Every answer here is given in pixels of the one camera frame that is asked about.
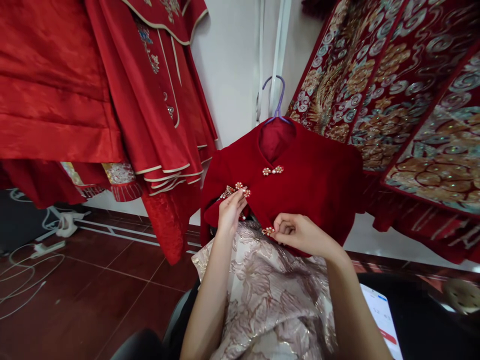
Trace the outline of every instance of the red jacket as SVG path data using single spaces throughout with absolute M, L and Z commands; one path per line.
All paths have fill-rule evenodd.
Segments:
M 343 245 L 353 226 L 363 179 L 362 157 L 350 145 L 319 136 L 293 122 L 296 135 L 273 163 L 259 146 L 265 122 L 213 155 L 201 199 L 200 242 L 218 226 L 220 195 L 241 182 L 250 190 L 249 210 L 263 229 L 279 213 L 308 216 Z M 283 171 L 264 175 L 265 169 Z M 296 255 L 307 256 L 290 249 Z

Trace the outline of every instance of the woman's right hand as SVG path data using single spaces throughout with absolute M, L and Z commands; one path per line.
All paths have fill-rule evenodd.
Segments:
M 347 255 L 338 242 L 307 216 L 282 212 L 276 217 L 273 227 L 275 232 L 270 236 L 274 240 L 304 253 L 320 256 L 326 260 L 334 260 L 339 256 Z

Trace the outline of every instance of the gold embroidered fabric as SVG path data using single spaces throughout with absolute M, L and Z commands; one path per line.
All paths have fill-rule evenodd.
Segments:
M 215 239 L 192 257 L 203 279 Z M 331 359 L 337 347 L 327 267 L 294 257 L 256 220 L 233 240 L 221 343 L 211 359 Z

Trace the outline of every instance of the smartphone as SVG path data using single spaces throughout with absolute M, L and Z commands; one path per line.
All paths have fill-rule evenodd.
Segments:
M 399 339 L 397 338 L 394 321 L 392 320 L 392 313 L 390 312 L 389 301 L 381 293 L 368 286 L 360 284 L 360 287 L 376 325 L 380 329 L 383 339 L 390 350 L 391 356 L 395 360 L 403 360 Z

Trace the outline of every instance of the finger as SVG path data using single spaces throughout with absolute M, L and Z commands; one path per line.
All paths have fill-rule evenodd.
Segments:
M 270 236 L 277 243 L 289 245 L 293 248 L 296 248 L 296 246 L 295 246 L 296 237 L 294 235 L 287 235 L 287 234 L 283 234 L 283 233 L 280 233 L 280 232 L 273 232 Z
M 230 204 L 235 204 L 237 206 L 238 202 L 240 199 L 244 196 L 243 191 L 235 191 L 232 196 L 230 196 L 228 199 L 230 200 Z
M 280 229 L 280 224 L 284 221 L 295 224 L 296 216 L 296 214 L 289 214 L 285 212 L 279 213 L 273 222 L 273 228 L 275 231 L 278 231 Z
M 279 232 L 282 234 L 286 234 L 287 228 L 292 228 L 294 225 L 288 221 L 282 221 L 280 224 Z
M 236 204 L 237 209 L 246 201 L 247 199 L 245 198 L 245 196 L 242 196 L 240 200 L 238 200 L 238 203 Z
M 237 216 L 240 216 L 240 213 L 245 209 L 246 206 L 247 206 L 247 199 L 244 199 L 244 200 L 242 200 L 240 206 L 236 210 Z

